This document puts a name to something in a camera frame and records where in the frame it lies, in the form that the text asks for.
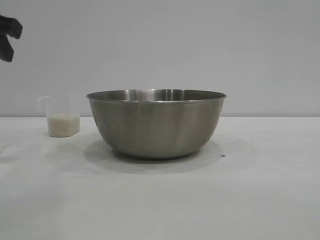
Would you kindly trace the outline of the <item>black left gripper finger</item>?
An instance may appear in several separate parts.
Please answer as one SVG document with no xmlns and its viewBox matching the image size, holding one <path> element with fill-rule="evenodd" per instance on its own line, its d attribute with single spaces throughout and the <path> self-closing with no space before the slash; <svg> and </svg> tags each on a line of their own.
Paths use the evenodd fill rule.
<svg viewBox="0 0 320 240">
<path fill-rule="evenodd" d="M 14 50 L 6 35 L 0 36 L 0 59 L 4 62 L 12 62 Z"/>
<path fill-rule="evenodd" d="M 23 31 L 22 24 L 16 19 L 0 15 L 0 35 L 20 39 Z"/>
</svg>

